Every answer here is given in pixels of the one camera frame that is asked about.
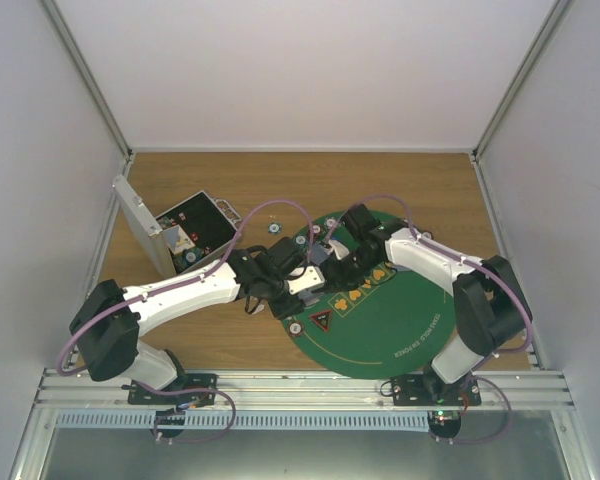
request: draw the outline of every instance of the green poker mat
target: green poker mat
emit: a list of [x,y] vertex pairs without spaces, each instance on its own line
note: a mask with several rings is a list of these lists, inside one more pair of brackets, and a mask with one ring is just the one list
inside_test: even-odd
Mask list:
[[[315,220],[321,240],[327,221],[342,212]],[[380,221],[393,217],[372,211]],[[307,229],[293,238],[308,238]],[[350,250],[356,242],[344,227],[333,238]],[[453,298],[412,271],[382,264],[366,284],[351,292],[327,294],[302,314],[282,321],[296,346],[316,363],[352,378],[381,379],[408,373],[435,357],[455,326]]]

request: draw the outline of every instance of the open case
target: open case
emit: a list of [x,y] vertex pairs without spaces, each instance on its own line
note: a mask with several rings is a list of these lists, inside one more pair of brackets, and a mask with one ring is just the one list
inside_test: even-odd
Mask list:
[[134,237],[165,278],[219,258],[241,220],[229,202],[204,190],[154,217],[122,175],[113,188]]

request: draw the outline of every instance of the vent grille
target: vent grille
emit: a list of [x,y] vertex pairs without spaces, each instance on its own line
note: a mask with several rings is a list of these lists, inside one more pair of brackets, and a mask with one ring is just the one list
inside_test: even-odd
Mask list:
[[[215,430],[224,428],[231,412],[196,410],[187,412],[183,426],[161,428]],[[152,410],[64,410],[59,428],[151,428]],[[235,430],[387,430],[427,432],[425,412],[238,412]]]

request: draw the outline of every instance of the white wall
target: white wall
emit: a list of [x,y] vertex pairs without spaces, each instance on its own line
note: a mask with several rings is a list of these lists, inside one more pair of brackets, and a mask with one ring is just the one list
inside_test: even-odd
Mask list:
[[483,161],[544,356],[600,464],[600,0],[574,2]]
[[473,148],[553,0],[59,0],[127,141]]
[[121,158],[37,2],[0,1],[0,478],[68,339]]

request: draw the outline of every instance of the wooden floor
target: wooden floor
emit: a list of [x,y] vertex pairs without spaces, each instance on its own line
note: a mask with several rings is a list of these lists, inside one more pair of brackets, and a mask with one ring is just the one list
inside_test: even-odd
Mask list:
[[[288,198],[319,217],[358,198],[392,193],[411,204],[414,221],[436,240],[466,253],[496,253],[478,183],[466,155],[341,153],[160,153],[138,154],[130,183],[154,214],[204,189],[227,199],[244,216],[262,202]],[[402,216],[390,201],[369,203]],[[272,221],[283,233],[304,225],[287,206],[272,206],[253,218],[243,245],[270,245]],[[101,279],[120,286],[161,279],[120,213]],[[246,316],[243,302],[185,315],[151,331],[143,340],[171,349],[187,368],[319,369],[295,348],[268,310]],[[489,369],[528,369],[526,355],[494,360]]]

